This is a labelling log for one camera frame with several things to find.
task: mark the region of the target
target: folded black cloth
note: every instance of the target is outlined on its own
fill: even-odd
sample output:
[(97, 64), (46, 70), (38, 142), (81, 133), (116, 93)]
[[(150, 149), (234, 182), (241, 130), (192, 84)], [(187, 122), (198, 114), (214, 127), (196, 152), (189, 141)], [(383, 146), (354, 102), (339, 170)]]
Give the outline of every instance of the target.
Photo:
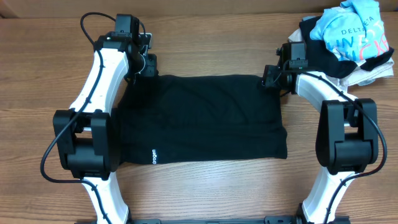
[[(305, 56), (308, 60), (308, 66), (319, 68), (329, 77), (345, 78), (354, 71), (357, 64), (349, 60), (339, 61), (337, 57), (326, 48), (323, 40), (312, 40), (310, 38), (311, 30), (315, 27), (317, 20), (320, 18), (320, 16), (314, 17), (302, 21), (299, 24), (303, 40), (307, 45)], [(390, 47), (388, 52), (375, 58), (366, 59), (366, 63), (361, 66), (361, 69), (370, 72), (377, 66), (386, 63), (393, 53), (394, 49)]]
[(139, 78), (112, 113), (122, 161), (286, 159), (278, 91), (254, 75)]

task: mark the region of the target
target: wooden table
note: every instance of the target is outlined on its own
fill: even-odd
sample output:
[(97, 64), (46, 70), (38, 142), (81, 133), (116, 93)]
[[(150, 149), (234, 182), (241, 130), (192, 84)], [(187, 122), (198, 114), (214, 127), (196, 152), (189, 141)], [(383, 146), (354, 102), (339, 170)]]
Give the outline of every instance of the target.
[[(179, 76), (261, 73), (276, 64), (275, 49), (306, 14), (142, 17), (154, 34), (151, 50), (160, 74)], [(384, 13), (390, 46), (398, 47), (398, 13)], [(105, 18), (88, 18), (96, 39), (113, 30)], [(0, 223), (73, 223), (94, 220), (79, 184), (44, 180), (39, 164), (54, 138), (52, 116), (68, 108), (91, 69), (93, 49), (72, 19), (0, 20)], [(398, 79), (350, 90), (372, 98), (389, 146), (383, 170), (355, 180), (338, 208), (353, 223), (398, 223)], [(262, 218), (294, 214), (319, 170), (315, 136), (319, 114), (304, 99), (283, 99), (287, 160), (184, 162), (159, 166), (123, 164), (118, 179), (134, 218), (163, 220)], [(46, 170), (71, 178), (56, 149)]]

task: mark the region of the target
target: stack of clothes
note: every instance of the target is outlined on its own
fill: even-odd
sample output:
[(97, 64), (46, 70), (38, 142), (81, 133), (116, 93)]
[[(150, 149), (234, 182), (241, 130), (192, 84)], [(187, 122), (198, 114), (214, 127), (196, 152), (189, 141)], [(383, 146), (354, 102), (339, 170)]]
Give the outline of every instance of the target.
[(343, 91), (392, 77), (394, 49), (388, 45), (379, 3), (349, 0), (304, 17), (289, 41), (304, 41), (309, 67), (319, 68)]

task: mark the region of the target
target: light blue cloth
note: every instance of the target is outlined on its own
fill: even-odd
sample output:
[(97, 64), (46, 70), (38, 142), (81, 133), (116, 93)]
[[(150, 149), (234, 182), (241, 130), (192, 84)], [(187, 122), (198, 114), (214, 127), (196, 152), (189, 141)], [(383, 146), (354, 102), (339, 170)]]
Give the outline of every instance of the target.
[(378, 2), (348, 0), (340, 7), (325, 9), (310, 37), (324, 40), (340, 61), (358, 62), (389, 50), (383, 24)]

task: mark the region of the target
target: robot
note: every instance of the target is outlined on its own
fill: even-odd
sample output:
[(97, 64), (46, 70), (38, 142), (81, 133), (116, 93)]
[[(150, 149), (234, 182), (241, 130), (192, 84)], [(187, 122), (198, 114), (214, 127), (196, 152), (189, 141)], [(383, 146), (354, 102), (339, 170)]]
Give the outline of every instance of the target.
[[(158, 75), (152, 34), (139, 33), (140, 21), (132, 15), (118, 14), (115, 30), (93, 42), (94, 62), (87, 81), (69, 110), (58, 110), (53, 117), (56, 138), (49, 150), (58, 144), (60, 162), (77, 180), (55, 180), (44, 172), (46, 154), (42, 160), (43, 176), (52, 182), (81, 183), (87, 190), (98, 219), (94, 223), (160, 224), (160, 220), (132, 220), (128, 206), (120, 193), (116, 171), (121, 150), (117, 132), (110, 116), (116, 92), (123, 79), (135, 82), (137, 76)], [(265, 217), (261, 220), (200, 220), (189, 223), (264, 223), (349, 224), (349, 217), (335, 217), (336, 208), (354, 178), (371, 175), (363, 173), (378, 156), (378, 139), (385, 141), (377, 127), (377, 108), (370, 99), (339, 91), (324, 73), (308, 67), (305, 43), (283, 44), (277, 50), (276, 66), (266, 65), (262, 86), (286, 90), (307, 99), (320, 112), (316, 153), (320, 171), (310, 195), (298, 206), (294, 216)], [(357, 133), (345, 133), (345, 126), (357, 127)], [(78, 138), (75, 133), (91, 131), (92, 138)], [(166, 221), (184, 223), (185, 221)]]

